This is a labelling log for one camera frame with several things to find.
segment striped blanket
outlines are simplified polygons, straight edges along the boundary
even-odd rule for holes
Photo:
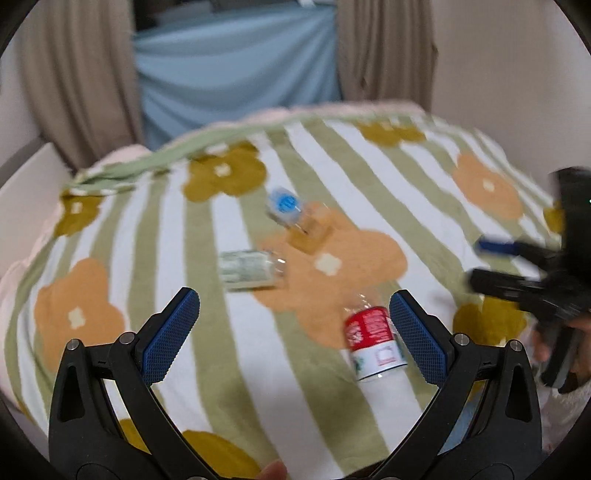
[[[323,202],[335,231],[309,257],[265,212],[285,187]],[[466,304],[464,272],[536,276],[519,260],[479,256],[482,235],[552,245],[550,198],[477,130],[430,115],[307,116],[213,129],[129,164],[91,168],[64,192],[54,237],[10,305],[4,358],[12,392],[45,431],[65,343],[137,331],[182,286],[200,317],[166,379],[169,416],[225,476],[281,458],[291,478],[341,478],[386,457],[435,390],[417,367],[357,383],[344,349],[342,294],[408,289],[448,328]],[[220,252],[280,245],[287,286],[224,291]],[[339,260],[331,272],[318,259]],[[108,382],[128,439],[134,433]]]

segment beige curtain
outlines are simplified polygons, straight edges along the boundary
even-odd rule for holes
[[[430,0],[337,0],[337,24],[345,100],[408,99],[431,108]]]
[[[143,142],[132,33],[127,0],[41,0],[22,27],[33,111],[76,168]]]

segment blue curtain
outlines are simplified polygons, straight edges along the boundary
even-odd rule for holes
[[[147,146],[264,108],[339,100],[335,14],[285,4],[136,35]]]

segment wall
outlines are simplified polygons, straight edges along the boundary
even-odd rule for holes
[[[433,111],[494,137],[550,189],[591,167],[591,56],[552,0],[431,0],[439,66]]]
[[[0,59],[0,166],[40,134],[25,97],[17,42],[13,38]]]

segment metal bolt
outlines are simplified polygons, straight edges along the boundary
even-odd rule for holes
[[[121,336],[119,337],[119,342],[123,343],[124,345],[127,345],[128,343],[133,342],[134,338],[135,338],[134,332],[125,332],[125,333],[122,333]]]
[[[521,352],[523,350],[523,345],[521,345],[521,342],[518,342],[517,340],[510,341],[509,346],[512,350],[515,350],[515,352]]]
[[[458,345],[467,345],[468,343],[470,343],[470,338],[468,337],[468,335],[464,335],[463,333],[458,333],[457,335],[454,336],[453,338],[456,343]]]
[[[78,348],[78,345],[80,345],[80,341],[78,340],[78,338],[73,338],[66,344],[66,348],[68,350],[76,350]]]

